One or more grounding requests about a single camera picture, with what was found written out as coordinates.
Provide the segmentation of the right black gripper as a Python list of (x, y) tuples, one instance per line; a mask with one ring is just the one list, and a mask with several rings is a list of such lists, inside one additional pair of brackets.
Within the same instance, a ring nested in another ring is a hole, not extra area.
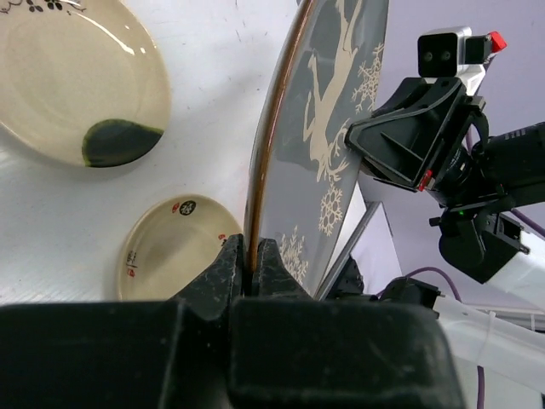
[(508, 194), (507, 141), (490, 135), (485, 99), (465, 94), (458, 78), (406, 78), (346, 144), (376, 179), (413, 192), (421, 183), (442, 205), (497, 201)]

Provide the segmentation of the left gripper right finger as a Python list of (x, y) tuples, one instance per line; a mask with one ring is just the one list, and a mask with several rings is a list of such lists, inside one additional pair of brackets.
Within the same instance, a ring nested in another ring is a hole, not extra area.
[(252, 297), (310, 300), (309, 294), (284, 266), (278, 244), (263, 239), (257, 252), (257, 265), (250, 287)]

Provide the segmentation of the grey deer snowflake plate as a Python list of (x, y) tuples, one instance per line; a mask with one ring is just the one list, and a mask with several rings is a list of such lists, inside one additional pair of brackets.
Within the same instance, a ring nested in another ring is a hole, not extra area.
[(386, 1), (303, 1), (257, 125), (244, 215), (246, 260), (273, 239), (285, 268), (315, 295), (337, 256), (359, 157), (344, 143), (375, 105)]

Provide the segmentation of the cream plate with red marks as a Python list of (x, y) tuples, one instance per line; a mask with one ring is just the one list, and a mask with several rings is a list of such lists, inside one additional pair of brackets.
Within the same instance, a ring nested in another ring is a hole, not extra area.
[(117, 262), (121, 301), (166, 300), (193, 281), (242, 232), (212, 198), (186, 194), (155, 204), (127, 234)]

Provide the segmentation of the cream bowl with dark patch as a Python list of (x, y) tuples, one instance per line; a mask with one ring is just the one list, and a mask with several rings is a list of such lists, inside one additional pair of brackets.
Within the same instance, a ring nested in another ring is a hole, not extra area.
[(169, 124), (163, 57), (120, 1), (1, 4), (1, 126), (30, 149), (93, 168), (149, 153)]

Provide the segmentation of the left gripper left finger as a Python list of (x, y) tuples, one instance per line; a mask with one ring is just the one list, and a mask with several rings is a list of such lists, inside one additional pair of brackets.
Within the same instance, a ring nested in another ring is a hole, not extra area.
[(232, 301), (243, 292), (244, 238), (234, 234), (216, 259), (170, 300), (182, 301), (201, 320), (210, 324), (227, 321)]

